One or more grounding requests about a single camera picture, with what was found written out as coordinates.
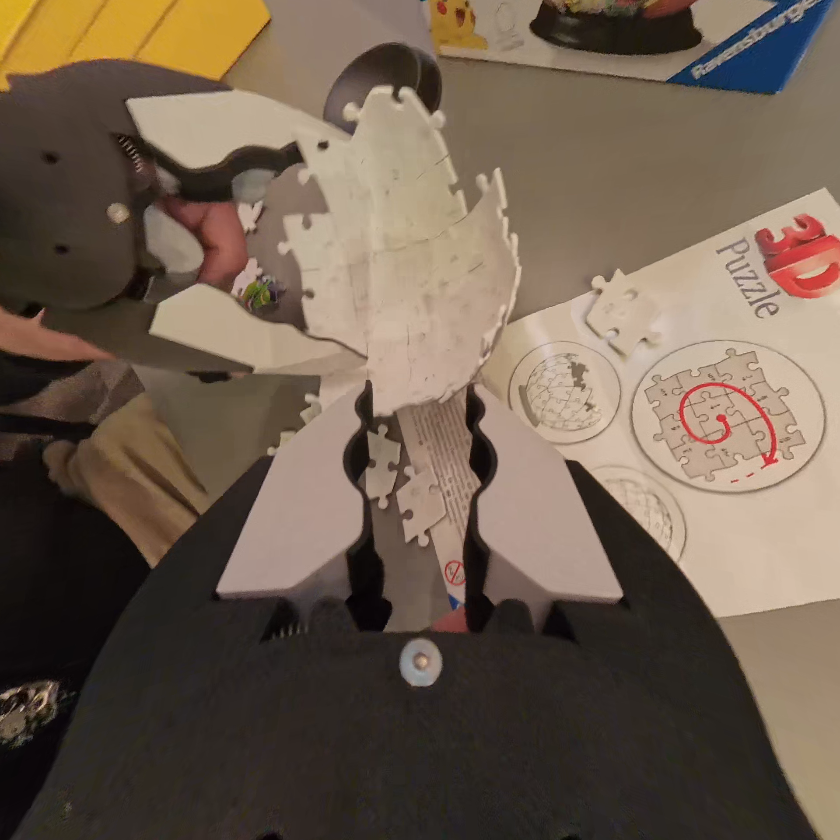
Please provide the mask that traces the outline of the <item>person's left hand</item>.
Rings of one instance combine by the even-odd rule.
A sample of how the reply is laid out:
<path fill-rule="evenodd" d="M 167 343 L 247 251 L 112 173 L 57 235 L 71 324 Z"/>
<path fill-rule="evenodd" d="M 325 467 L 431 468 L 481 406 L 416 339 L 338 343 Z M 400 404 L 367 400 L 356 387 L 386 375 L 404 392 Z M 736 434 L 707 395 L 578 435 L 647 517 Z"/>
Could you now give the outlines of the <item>person's left hand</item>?
<path fill-rule="evenodd" d="M 203 250 L 197 280 L 231 292 L 246 268 L 246 235 L 233 202 L 193 203 L 179 196 L 163 196 L 158 207 L 189 231 Z"/>

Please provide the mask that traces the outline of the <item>shiny metal buckle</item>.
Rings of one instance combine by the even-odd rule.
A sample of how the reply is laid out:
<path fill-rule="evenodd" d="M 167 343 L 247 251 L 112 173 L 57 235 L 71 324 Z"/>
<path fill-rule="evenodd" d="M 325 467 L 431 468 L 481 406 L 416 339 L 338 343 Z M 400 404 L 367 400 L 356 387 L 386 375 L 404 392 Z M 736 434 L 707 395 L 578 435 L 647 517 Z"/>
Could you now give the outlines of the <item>shiny metal buckle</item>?
<path fill-rule="evenodd" d="M 1 749 L 25 746 L 65 714 L 76 693 L 58 679 L 35 679 L 1 689 Z"/>

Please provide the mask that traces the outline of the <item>blue puzzle box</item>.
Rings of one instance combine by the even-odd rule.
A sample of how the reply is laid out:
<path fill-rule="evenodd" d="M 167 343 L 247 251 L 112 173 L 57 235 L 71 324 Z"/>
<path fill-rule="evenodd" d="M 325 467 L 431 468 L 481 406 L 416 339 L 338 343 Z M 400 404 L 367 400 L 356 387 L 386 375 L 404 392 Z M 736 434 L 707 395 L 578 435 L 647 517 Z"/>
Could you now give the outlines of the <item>blue puzzle box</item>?
<path fill-rule="evenodd" d="M 426 1 L 441 56 L 774 94 L 834 1 Z"/>

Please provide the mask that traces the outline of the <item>yellow plastic tray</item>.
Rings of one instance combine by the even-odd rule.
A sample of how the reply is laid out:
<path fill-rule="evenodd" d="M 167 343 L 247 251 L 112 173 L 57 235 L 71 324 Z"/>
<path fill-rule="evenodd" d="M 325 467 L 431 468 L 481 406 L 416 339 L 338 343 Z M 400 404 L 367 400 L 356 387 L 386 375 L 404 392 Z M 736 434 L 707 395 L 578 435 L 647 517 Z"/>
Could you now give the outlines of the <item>yellow plastic tray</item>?
<path fill-rule="evenodd" d="M 262 1 L 2 1 L 1 89 L 97 59 L 220 80 L 269 22 Z"/>

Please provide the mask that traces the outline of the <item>white instruction leaflet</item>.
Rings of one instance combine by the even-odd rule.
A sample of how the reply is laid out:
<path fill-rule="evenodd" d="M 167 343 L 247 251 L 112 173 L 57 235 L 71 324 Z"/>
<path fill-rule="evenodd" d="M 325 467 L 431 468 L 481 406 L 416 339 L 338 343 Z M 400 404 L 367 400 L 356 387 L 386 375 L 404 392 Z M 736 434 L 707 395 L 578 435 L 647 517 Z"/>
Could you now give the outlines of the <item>white instruction leaflet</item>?
<path fill-rule="evenodd" d="M 656 343 L 598 338 L 592 290 L 509 324 L 481 372 L 718 617 L 838 598 L 838 225 L 827 189 L 798 198 L 626 277 Z"/>

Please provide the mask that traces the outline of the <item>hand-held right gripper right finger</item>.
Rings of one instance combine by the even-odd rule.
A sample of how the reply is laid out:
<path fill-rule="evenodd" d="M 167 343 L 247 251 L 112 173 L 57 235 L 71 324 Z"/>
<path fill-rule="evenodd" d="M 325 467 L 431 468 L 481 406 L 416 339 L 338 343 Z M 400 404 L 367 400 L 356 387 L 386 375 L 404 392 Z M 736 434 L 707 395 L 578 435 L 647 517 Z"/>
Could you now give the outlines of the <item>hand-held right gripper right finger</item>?
<path fill-rule="evenodd" d="M 486 387 L 469 387 L 465 616 L 482 628 L 513 600 L 542 628 L 556 602 L 617 604 L 622 588 L 564 457 Z"/>

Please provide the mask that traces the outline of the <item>green colourful puzzle piece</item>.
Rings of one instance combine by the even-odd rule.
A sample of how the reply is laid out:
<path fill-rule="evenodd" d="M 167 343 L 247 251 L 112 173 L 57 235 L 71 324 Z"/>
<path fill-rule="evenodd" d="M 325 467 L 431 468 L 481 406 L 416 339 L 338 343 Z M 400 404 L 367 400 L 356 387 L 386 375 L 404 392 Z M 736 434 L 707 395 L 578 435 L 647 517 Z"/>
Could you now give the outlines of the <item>green colourful puzzle piece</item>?
<path fill-rule="evenodd" d="M 275 312 L 286 293 L 283 284 L 273 276 L 258 276 L 239 295 L 245 308 L 254 314 Z"/>

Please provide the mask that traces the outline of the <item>partly built puzzle ball shell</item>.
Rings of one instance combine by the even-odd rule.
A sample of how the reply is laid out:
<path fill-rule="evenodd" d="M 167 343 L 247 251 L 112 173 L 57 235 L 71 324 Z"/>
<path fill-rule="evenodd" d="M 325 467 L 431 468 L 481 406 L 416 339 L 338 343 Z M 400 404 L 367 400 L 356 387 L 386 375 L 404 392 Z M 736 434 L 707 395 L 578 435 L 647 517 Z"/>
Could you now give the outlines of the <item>partly built puzzle ball shell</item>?
<path fill-rule="evenodd" d="M 297 140 L 299 180 L 328 210 L 285 216 L 278 251 L 299 267 L 308 333 L 364 357 L 374 415 L 445 402 L 487 362 L 518 295 L 502 172 L 477 176 L 468 209 L 445 115 L 412 89 L 374 87 L 343 116 L 348 140 Z"/>

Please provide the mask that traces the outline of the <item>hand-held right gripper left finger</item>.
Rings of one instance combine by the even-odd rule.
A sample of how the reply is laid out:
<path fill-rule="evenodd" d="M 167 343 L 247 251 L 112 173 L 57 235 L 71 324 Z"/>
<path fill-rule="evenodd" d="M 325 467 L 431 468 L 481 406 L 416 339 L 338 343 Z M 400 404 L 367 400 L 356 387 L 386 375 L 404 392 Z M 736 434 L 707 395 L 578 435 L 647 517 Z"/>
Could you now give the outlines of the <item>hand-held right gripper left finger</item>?
<path fill-rule="evenodd" d="M 392 615 L 361 488 L 372 408 L 367 381 L 279 447 L 217 583 L 219 597 L 278 596 L 300 617 L 333 597 L 353 617 Z"/>

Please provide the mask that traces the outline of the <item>black puzzle ball stand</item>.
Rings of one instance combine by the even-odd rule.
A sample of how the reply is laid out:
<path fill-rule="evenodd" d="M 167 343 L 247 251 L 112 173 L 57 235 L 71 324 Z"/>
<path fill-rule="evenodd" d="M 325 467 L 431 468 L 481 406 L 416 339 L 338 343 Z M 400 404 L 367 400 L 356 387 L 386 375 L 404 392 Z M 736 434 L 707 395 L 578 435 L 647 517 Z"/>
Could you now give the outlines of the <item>black puzzle ball stand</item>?
<path fill-rule="evenodd" d="M 433 57 L 406 44 L 385 43 L 366 50 L 340 73 L 324 103 L 323 120 L 352 134 L 355 124 L 344 119 L 344 107 L 363 105 L 369 92 L 380 86 L 413 89 L 430 112 L 438 109 L 443 96 L 442 76 Z"/>

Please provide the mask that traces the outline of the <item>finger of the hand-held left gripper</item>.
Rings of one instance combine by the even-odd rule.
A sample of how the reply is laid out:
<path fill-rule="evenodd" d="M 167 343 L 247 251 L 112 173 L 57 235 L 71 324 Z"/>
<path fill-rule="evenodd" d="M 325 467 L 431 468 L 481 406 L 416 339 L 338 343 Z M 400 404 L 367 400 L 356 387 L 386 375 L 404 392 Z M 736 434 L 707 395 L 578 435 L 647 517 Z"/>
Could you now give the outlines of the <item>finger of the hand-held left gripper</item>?
<path fill-rule="evenodd" d="M 158 303 L 150 335 L 260 375 L 330 375 L 359 369 L 366 362 L 340 343 L 314 339 L 287 323 L 262 320 L 231 295 L 204 283 Z"/>
<path fill-rule="evenodd" d="M 129 98 L 129 135 L 139 173 L 137 203 L 159 197 L 158 170 L 189 202 L 254 205 L 286 170 L 319 180 L 327 201 L 356 196 L 356 162 L 345 132 L 277 100 L 241 90 Z"/>

